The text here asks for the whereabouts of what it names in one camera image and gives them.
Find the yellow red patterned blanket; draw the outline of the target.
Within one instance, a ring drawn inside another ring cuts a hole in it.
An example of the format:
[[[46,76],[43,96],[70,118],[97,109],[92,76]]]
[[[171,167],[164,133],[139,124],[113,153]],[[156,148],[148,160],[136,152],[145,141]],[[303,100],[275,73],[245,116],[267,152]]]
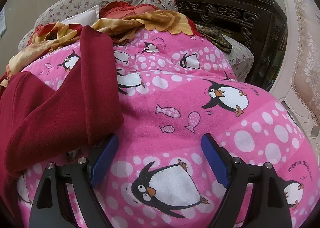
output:
[[[157,10],[133,15],[123,19],[101,18],[90,29],[107,34],[113,43],[124,44],[132,39],[139,29],[169,32],[172,35],[184,33],[193,36],[196,26],[185,15],[168,10]],[[33,61],[48,52],[63,48],[80,39],[83,26],[80,24],[49,23],[35,32],[29,44],[13,56],[6,66],[5,79],[10,79]]]

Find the red fringed cushion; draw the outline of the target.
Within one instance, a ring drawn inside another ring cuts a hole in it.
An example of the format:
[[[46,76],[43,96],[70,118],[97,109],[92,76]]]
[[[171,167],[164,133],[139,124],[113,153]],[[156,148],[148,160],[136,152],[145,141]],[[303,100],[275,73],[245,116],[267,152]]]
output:
[[[128,16],[140,15],[145,12],[157,10],[159,10],[159,8],[151,4],[132,6],[127,2],[111,2],[100,9],[99,18],[122,19]]]

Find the white pillow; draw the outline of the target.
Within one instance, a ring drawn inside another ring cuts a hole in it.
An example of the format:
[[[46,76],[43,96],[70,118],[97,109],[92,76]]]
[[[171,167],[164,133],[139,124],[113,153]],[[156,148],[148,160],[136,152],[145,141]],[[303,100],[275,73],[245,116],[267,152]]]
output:
[[[61,23],[69,24],[80,24],[81,26],[92,26],[99,19],[99,5],[96,5],[78,15],[74,15],[63,20]]]

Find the dark red fleece garment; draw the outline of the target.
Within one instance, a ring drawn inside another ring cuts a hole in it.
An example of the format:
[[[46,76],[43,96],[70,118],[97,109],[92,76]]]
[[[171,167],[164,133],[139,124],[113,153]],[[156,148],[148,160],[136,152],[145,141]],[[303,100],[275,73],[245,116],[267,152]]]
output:
[[[112,39],[86,26],[80,51],[59,89],[21,72],[1,96],[1,199],[15,219],[21,217],[16,179],[23,170],[95,145],[124,122]]]

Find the pink penguin print blanket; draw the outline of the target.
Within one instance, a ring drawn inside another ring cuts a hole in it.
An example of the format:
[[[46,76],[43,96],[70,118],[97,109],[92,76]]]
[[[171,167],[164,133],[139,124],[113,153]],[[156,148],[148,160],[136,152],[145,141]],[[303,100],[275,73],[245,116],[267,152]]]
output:
[[[293,227],[319,201],[310,143],[270,93],[237,82],[222,52],[199,36],[139,30],[114,47],[124,118],[119,148],[95,188],[114,227],[207,227],[226,188],[201,139],[245,163],[272,164]]]

